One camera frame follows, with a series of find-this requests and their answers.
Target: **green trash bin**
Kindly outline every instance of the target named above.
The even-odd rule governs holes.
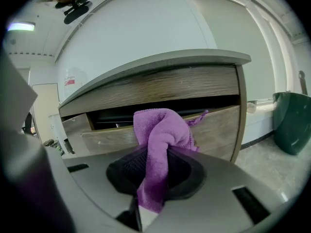
[[[273,95],[274,141],[286,153],[297,155],[311,138],[311,98],[298,93]]]

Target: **red label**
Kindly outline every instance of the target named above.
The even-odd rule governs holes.
[[[68,81],[65,82],[65,86],[69,85],[69,84],[74,84],[74,80],[68,80]]]

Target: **ceiling light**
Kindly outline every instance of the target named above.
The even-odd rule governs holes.
[[[26,31],[34,31],[35,24],[31,22],[19,22],[10,24],[8,31],[11,30],[26,30]]]

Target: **baseboard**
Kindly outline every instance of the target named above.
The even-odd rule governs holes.
[[[248,147],[250,147],[250,146],[252,146],[252,145],[255,145],[255,144],[257,144],[258,142],[261,142],[261,141],[267,139],[268,137],[272,136],[273,134],[274,134],[274,131],[271,131],[271,132],[269,132],[269,133],[263,135],[262,137],[259,137],[258,139],[255,139],[255,140],[250,141],[250,142],[248,142],[248,143],[242,144],[240,150],[243,150],[243,149],[248,148]]]

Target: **drawer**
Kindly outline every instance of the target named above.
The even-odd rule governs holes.
[[[234,66],[165,69],[108,83],[59,109],[61,117],[168,100],[238,95]]]
[[[200,114],[184,116],[192,120]],[[200,152],[230,160],[235,148],[240,118],[240,106],[211,110],[196,126],[191,127]],[[133,126],[81,133],[91,154],[102,154],[138,145]]]

